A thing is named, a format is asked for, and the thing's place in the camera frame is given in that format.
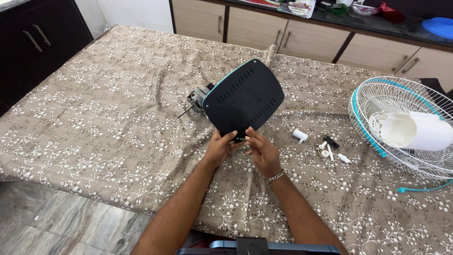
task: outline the marble floor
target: marble floor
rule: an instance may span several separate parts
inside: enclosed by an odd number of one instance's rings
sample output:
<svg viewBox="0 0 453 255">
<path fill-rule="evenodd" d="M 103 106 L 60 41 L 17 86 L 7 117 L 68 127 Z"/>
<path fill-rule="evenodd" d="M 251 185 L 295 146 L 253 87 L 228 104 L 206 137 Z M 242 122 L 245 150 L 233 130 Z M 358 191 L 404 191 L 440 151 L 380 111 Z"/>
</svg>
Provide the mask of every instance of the marble floor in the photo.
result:
<svg viewBox="0 0 453 255">
<path fill-rule="evenodd" d="M 0 255 L 129 254 L 149 221 L 28 181 L 0 182 Z"/>
</svg>

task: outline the forearm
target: forearm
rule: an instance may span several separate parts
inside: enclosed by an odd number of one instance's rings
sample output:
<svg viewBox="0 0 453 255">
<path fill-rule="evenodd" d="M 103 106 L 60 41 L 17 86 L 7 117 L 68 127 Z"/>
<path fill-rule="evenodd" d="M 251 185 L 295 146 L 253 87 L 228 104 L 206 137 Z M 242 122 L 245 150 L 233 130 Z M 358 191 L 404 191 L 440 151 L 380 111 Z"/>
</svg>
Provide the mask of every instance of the forearm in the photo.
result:
<svg viewBox="0 0 453 255">
<path fill-rule="evenodd" d="M 340 240 L 319 218 L 286 174 L 271 182 L 270 186 L 285 212 L 296 243 L 334 245 L 341 254 L 347 255 Z"/>
<path fill-rule="evenodd" d="M 148 224 L 131 254 L 174 255 L 192 228 L 214 168 L 201 160 Z"/>
</svg>

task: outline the blue plastic container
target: blue plastic container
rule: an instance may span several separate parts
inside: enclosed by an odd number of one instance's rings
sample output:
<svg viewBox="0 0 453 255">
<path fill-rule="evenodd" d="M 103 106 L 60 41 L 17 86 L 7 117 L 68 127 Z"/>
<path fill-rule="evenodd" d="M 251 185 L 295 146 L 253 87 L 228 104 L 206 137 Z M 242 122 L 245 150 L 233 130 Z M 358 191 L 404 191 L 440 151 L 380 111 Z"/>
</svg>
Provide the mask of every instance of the blue plastic container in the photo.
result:
<svg viewBox="0 0 453 255">
<path fill-rule="evenodd" d="M 453 39 L 453 20 L 448 18 L 432 18 L 424 20 L 422 26 L 431 33 Z"/>
</svg>

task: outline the wire fan grille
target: wire fan grille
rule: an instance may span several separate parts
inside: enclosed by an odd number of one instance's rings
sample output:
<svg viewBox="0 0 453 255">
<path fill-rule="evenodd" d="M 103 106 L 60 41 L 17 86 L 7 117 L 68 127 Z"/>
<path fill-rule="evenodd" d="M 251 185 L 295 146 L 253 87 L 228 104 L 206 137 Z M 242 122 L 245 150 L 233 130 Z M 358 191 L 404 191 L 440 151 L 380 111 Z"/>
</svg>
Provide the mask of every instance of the wire fan grille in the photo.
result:
<svg viewBox="0 0 453 255">
<path fill-rule="evenodd" d="M 348 105 L 349 116 L 362 138 L 382 157 L 419 175 L 434 180 L 453 179 L 453 144 L 441 151 L 400 149 L 380 136 L 376 113 L 421 112 L 440 116 L 453 126 L 453 101 L 422 84 L 404 78 L 370 78 L 354 91 Z"/>
</svg>

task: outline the green item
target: green item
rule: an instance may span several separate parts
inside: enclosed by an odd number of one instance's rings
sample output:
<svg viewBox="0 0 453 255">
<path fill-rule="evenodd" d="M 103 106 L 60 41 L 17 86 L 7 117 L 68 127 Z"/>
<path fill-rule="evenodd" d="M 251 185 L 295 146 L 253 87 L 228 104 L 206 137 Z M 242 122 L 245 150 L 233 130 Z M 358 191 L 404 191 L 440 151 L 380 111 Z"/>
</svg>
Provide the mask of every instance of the green item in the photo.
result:
<svg viewBox="0 0 453 255">
<path fill-rule="evenodd" d="M 349 12 L 349 7 L 347 7 L 345 4 L 334 4 L 332 7 L 327 9 L 328 12 L 331 12 L 333 15 L 337 17 L 341 17 L 346 15 L 347 12 Z"/>
</svg>

